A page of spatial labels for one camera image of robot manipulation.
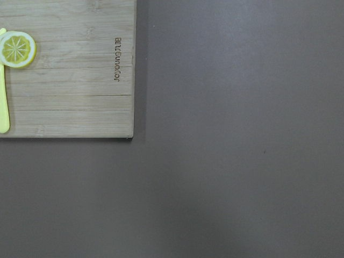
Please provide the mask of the bamboo cutting board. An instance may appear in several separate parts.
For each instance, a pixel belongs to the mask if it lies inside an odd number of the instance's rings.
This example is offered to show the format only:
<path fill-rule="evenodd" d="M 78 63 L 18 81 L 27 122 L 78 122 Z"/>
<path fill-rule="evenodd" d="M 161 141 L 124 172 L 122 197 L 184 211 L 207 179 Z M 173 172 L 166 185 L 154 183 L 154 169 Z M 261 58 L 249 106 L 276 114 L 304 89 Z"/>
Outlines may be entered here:
<path fill-rule="evenodd" d="M 2 138 L 133 137 L 136 16 L 136 1 L 1 1 L 1 27 L 37 44 L 5 70 Z"/>

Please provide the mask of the yellow plastic knife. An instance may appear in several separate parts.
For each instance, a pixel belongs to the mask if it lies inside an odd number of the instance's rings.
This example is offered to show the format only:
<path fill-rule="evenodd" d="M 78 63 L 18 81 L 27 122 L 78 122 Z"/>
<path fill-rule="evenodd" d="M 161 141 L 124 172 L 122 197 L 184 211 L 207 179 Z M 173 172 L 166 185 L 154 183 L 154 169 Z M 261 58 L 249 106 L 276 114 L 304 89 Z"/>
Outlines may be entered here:
<path fill-rule="evenodd" d="M 10 128 L 9 109 L 5 86 L 5 68 L 1 63 L 1 133 L 6 133 Z"/>

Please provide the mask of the lemon slice front left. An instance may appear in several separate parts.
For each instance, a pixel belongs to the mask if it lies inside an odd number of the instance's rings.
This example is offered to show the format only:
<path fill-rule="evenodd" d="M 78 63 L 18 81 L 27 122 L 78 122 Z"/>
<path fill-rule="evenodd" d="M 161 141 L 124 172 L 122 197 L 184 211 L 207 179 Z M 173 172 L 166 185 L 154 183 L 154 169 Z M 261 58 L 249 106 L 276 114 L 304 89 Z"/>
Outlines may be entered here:
<path fill-rule="evenodd" d="M 36 55 L 34 39 L 26 32 L 6 31 L 1 34 L 1 64 L 11 68 L 30 65 Z"/>

